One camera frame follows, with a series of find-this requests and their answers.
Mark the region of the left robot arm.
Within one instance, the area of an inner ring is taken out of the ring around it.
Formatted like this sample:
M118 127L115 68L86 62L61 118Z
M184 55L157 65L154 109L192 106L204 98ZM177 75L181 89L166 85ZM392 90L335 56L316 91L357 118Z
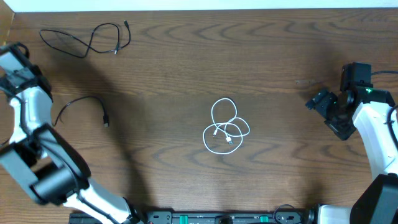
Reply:
M20 42L1 47L1 91L14 110L14 130L1 149L1 165L36 203L77 209L100 223L147 218L91 176L77 151L53 127L51 86Z

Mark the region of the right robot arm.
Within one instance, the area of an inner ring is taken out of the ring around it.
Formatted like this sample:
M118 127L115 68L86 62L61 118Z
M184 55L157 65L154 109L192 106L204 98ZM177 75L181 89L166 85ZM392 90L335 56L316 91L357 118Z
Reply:
M372 183L351 207L320 205L309 223L397 223L397 103L387 90L374 88L370 64L343 66L340 94L320 90L307 103L341 140L359 132Z

